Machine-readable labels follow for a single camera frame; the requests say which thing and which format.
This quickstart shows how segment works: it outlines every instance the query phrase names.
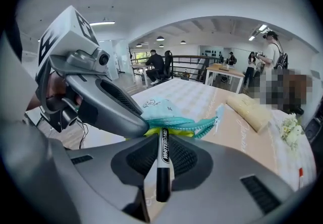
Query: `railing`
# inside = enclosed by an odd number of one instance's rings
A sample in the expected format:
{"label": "railing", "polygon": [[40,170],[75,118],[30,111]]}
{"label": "railing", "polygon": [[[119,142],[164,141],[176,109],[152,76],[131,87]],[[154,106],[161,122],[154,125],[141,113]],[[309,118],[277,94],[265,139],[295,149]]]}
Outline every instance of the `railing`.
{"label": "railing", "polygon": [[[148,58],[139,58],[139,59],[131,59],[130,61],[131,61],[131,64],[133,65],[133,64],[145,62],[147,60],[148,60]],[[174,77],[180,77],[180,78],[184,78],[184,79],[191,79],[191,80],[205,83],[206,68],[209,67],[210,64],[213,64],[217,61],[218,61],[218,59],[213,58],[213,57],[204,57],[204,56],[198,56],[198,55],[173,55],[172,63],[171,63],[172,79]],[[198,65],[198,68],[197,67],[174,66],[174,63]],[[193,73],[186,73],[184,71],[179,71],[178,68],[197,70],[197,71],[195,71]],[[196,76],[196,78],[187,77],[188,74],[190,76],[194,75],[194,76]]]}

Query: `floor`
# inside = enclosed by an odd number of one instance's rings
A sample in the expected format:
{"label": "floor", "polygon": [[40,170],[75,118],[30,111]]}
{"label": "floor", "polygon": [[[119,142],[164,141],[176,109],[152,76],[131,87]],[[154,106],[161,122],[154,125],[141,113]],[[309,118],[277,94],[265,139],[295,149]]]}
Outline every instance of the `floor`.
{"label": "floor", "polygon": [[[136,75],[135,79],[136,83],[133,82],[133,78],[130,74],[121,73],[119,75],[119,79],[115,80],[114,83],[117,86],[122,87],[131,96],[152,87],[151,85],[149,85],[149,87],[147,88],[145,86],[145,82],[141,80],[141,76],[139,75]],[[221,76],[218,75],[212,85],[214,87],[225,90],[230,90],[232,86],[232,90],[235,91],[238,86],[238,79],[234,78],[231,85],[229,85],[229,82],[221,82]],[[241,88],[241,92],[248,94],[244,88]],[[78,124],[74,124],[59,133],[55,129],[53,129],[45,120],[43,120],[38,124],[38,128],[46,135],[46,137],[59,139],[63,143],[63,145],[69,149],[78,149],[83,136],[83,129]]]}

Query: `light blue cloth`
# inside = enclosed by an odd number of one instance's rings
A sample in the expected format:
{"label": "light blue cloth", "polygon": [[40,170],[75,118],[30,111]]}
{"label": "light blue cloth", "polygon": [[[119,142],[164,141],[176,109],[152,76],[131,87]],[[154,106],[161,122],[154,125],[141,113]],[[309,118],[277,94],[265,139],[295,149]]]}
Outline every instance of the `light blue cloth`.
{"label": "light blue cloth", "polygon": [[153,97],[142,106],[142,118],[147,120],[150,128],[167,127],[175,130],[198,131],[193,138],[200,139],[206,135],[215,125],[219,124],[224,106],[221,104],[216,109],[216,116],[211,119],[202,119],[197,123],[183,117],[180,110],[168,99]]}

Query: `table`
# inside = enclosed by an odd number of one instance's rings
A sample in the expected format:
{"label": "table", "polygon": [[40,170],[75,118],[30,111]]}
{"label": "table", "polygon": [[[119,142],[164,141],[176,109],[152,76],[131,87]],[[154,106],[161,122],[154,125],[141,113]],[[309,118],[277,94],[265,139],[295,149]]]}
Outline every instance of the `table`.
{"label": "table", "polygon": [[238,84],[238,87],[237,87],[237,90],[236,90],[236,93],[239,93],[241,85],[242,85],[242,81],[243,81],[243,78],[244,78],[244,74],[238,72],[237,70],[235,70],[233,68],[229,68],[228,71],[220,70],[220,68],[224,68],[224,67],[226,67],[226,66],[221,65],[221,64],[213,64],[210,67],[206,68],[207,72],[206,72],[205,85],[207,85],[207,83],[208,83],[210,72],[213,73],[211,84],[213,83],[215,73],[216,74],[218,74],[218,73],[219,74],[224,74],[224,75],[239,78],[239,84]]}
{"label": "table", "polygon": [[[146,65],[145,63],[142,63],[142,64],[133,64],[133,65],[130,65],[132,67],[132,69],[134,68],[142,68],[143,69],[143,75],[145,76],[145,84],[146,84],[146,87],[148,87],[148,82],[147,82],[147,74],[146,74],[146,69],[148,67],[151,67],[150,65]],[[136,83],[136,78],[135,78],[135,73],[132,71],[133,75],[133,82]]]}
{"label": "table", "polygon": [[[203,85],[194,81],[172,79],[155,87],[133,95],[140,105],[152,97],[159,96],[171,100],[185,117],[198,121],[215,116],[216,108],[225,103],[233,92]],[[299,148],[292,154],[279,136],[279,124],[287,114],[273,110],[273,118],[261,133],[256,133],[233,109],[225,105],[223,119],[217,132],[213,128],[203,140],[243,151],[262,165],[279,175],[291,188],[299,189],[299,169],[303,168],[304,185],[316,178],[315,161],[305,135],[299,140]],[[84,147],[107,145],[124,141],[124,138],[89,126]],[[156,163],[145,179],[146,204],[151,219],[162,209],[163,203],[155,200]]]}

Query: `vent slot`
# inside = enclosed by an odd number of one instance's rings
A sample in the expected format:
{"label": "vent slot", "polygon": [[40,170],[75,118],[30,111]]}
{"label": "vent slot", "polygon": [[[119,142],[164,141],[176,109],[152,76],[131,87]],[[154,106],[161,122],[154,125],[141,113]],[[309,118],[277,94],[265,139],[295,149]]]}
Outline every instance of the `vent slot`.
{"label": "vent slot", "polygon": [[90,155],[85,155],[81,157],[71,158],[71,162],[73,163],[73,165],[76,165],[78,163],[86,162],[91,159],[93,159],[93,157],[91,157]]}
{"label": "vent slot", "polygon": [[271,212],[280,205],[279,200],[256,176],[249,176],[240,180],[264,214]]}

